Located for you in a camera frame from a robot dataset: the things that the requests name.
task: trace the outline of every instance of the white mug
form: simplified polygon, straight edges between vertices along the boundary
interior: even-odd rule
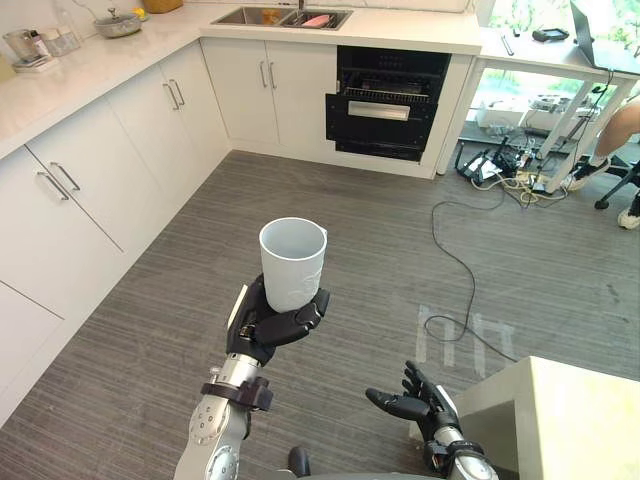
[[[296,310],[318,292],[327,231],[311,220],[278,218],[259,235],[267,302],[276,312]]]

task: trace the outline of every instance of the desk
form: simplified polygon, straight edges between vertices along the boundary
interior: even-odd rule
[[[582,51],[570,39],[564,42],[542,44],[533,40],[531,34],[528,32],[522,33],[519,38],[508,34],[507,41],[514,52],[513,56],[509,56],[500,39],[500,34],[501,31],[495,29],[481,29],[482,50],[469,69],[462,93],[456,105],[456,110],[449,123],[446,140],[442,145],[438,157],[437,172],[439,174],[444,174],[447,171],[467,112],[471,106],[485,68],[518,70],[583,81],[582,87],[569,104],[567,111],[549,133],[549,136],[542,145],[539,153],[539,156],[542,158],[549,153],[551,146],[560,136],[560,132],[562,132],[564,126],[569,122],[582,100],[593,88],[593,84],[607,82],[609,73],[592,68],[582,54]],[[567,157],[567,161],[563,162],[553,179],[551,179],[547,185],[547,192],[552,193],[558,188],[562,179],[571,170],[574,156],[578,159],[582,156],[611,115],[613,115],[622,101],[629,95],[631,88],[638,80],[640,80],[640,76],[637,75],[614,73],[611,84],[617,88],[613,97],[604,107],[602,113],[587,125],[582,139],[574,146]]]
[[[527,357],[454,403],[465,438],[521,480],[640,478],[638,382]]]

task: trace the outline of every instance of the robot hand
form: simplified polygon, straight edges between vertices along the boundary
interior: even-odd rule
[[[227,332],[227,354],[247,355],[265,366],[276,347],[295,342],[316,328],[329,305],[329,292],[320,288],[309,303],[278,313],[267,302],[264,277],[258,276],[234,309]]]
[[[482,478],[496,479],[480,445],[463,438],[458,414],[449,395],[441,386],[430,382],[413,362],[407,361],[405,366],[402,395],[368,388],[367,398],[395,417],[418,423],[424,439],[424,461],[433,473],[451,478],[454,470],[478,471],[486,474]]]
[[[444,389],[431,383],[412,361],[407,361],[405,366],[403,395],[369,388],[366,391],[367,398],[391,415],[416,421],[425,442],[433,440],[435,432],[446,426],[462,433],[455,406]]]

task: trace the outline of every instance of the laptop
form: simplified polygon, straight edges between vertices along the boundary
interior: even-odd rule
[[[597,41],[592,42],[589,20],[573,0],[571,0],[571,13],[576,27],[578,46],[593,68],[640,75],[640,57],[636,60],[631,52],[622,48],[618,50],[613,46],[598,45]]]

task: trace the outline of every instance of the built-in oven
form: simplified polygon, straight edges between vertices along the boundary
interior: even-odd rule
[[[449,54],[338,47],[338,93],[326,96],[336,150],[419,161]]]

